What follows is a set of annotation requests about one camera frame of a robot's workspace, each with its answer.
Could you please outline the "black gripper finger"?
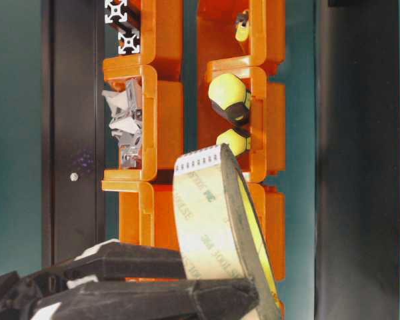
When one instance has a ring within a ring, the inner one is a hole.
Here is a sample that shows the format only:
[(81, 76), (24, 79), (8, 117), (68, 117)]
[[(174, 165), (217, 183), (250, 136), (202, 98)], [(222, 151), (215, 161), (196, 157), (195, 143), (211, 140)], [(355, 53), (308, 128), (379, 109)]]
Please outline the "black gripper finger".
[(246, 279), (89, 282), (34, 303), (31, 319), (241, 319), (259, 304)]
[(186, 275), (178, 251), (112, 239), (42, 270), (41, 288), (72, 289), (84, 282), (126, 278), (184, 279)]

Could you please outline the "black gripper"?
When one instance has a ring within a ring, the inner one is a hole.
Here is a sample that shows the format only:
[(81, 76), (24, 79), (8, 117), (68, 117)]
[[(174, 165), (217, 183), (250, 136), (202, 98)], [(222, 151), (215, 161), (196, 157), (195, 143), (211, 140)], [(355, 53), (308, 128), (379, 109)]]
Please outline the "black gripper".
[(25, 277), (16, 271), (0, 275), (0, 319), (30, 319), (38, 300), (67, 289), (66, 278), (49, 270)]

